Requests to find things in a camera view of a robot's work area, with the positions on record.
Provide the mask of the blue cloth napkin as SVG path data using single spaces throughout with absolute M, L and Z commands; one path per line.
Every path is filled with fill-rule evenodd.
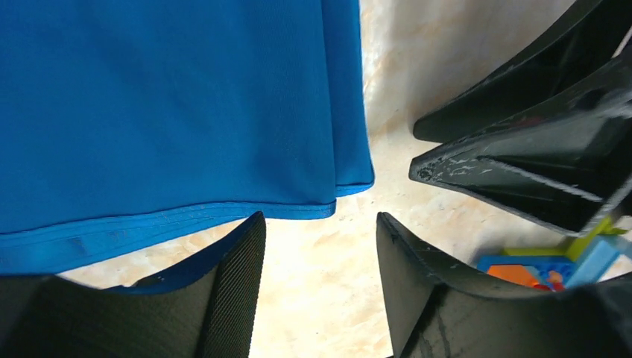
M 3 1 L 1 272 L 373 185 L 357 1 Z

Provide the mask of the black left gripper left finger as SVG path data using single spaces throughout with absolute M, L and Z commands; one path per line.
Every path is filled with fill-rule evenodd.
M 247 357 L 266 242 L 257 212 L 132 286 L 1 279 L 3 357 Z

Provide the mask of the colourful toy brick assembly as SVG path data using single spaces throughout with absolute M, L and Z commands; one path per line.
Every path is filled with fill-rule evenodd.
M 631 259 L 631 226 L 610 217 L 565 247 L 504 248 L 478 259 L 476 268 L 501 280 L 546 291 L 597 283 L 622 258 Z

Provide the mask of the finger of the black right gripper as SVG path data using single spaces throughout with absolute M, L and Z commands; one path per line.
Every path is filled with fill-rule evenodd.
M 567 236 L 631 197 L 631 50 L 541 104 L 415 157 L 410 179 Z
M 607 63 L 631 27 L 631 0 L 575 1 L 486 78 L 419 118 L 415 139 L 449 142 L 536 106 Z

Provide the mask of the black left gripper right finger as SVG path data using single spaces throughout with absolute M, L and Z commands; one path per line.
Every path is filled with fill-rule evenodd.
M 389 213 L 376 247 L 395 357 L 629 357 L 631 276 L 562 292 L 490 276 Z

